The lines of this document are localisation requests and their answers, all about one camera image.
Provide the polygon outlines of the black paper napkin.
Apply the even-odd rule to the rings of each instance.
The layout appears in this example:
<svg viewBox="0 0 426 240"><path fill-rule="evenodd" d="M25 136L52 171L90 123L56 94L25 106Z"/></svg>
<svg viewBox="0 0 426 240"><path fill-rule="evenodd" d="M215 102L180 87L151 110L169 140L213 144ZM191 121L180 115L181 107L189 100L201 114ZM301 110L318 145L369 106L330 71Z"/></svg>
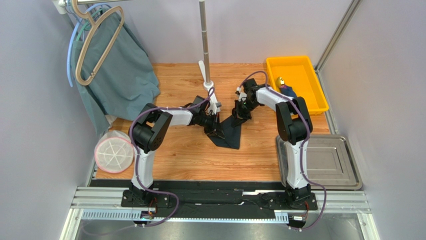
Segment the black paper napkin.
<svg viewBox="0 0 426 240"><path fill-rule="evenodd" d="M217 147L240 149L242 126L232 127L233 120L233 116L229 116L221 123L225 139L214 135L207 136Z"/></svg>

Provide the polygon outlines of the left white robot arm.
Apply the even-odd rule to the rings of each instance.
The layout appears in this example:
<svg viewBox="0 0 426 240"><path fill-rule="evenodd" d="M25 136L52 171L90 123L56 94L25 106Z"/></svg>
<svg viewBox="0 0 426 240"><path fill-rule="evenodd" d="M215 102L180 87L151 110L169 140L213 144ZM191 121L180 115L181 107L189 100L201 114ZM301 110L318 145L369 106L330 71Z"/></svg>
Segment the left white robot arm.
<svg viewBox="0 0 426 240"><path fill-rule="evenodd" d="M123 192L121 206L147 208L161 197L173 196L171 192L152 187L156 152L170 126L198 125L208 137L225 138L218 114L208 112L208 105L208 99L196 96L192 103L181 107L158 107L148 103L142 109L128 132L136 150L135 165L130 186Z"/></svg>

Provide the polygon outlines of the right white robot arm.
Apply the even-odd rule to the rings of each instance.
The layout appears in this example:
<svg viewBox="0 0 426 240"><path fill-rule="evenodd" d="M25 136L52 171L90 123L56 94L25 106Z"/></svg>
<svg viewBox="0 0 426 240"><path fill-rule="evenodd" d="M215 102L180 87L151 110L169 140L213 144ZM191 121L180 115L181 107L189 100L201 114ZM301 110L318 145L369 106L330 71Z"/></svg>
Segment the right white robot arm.
<svg viewBox="0 0 426 240"><path fill-rule="evenodd" d="M287 146L287 175L284 199L290 208L304 206L311 195L307 176L307 145L312 122L302 97L291 97L275 91L267 84L247 79L237 89L238 99L232 110L232 127L252 118L251 112L265 106L275 111L277 131Z"/></svg>

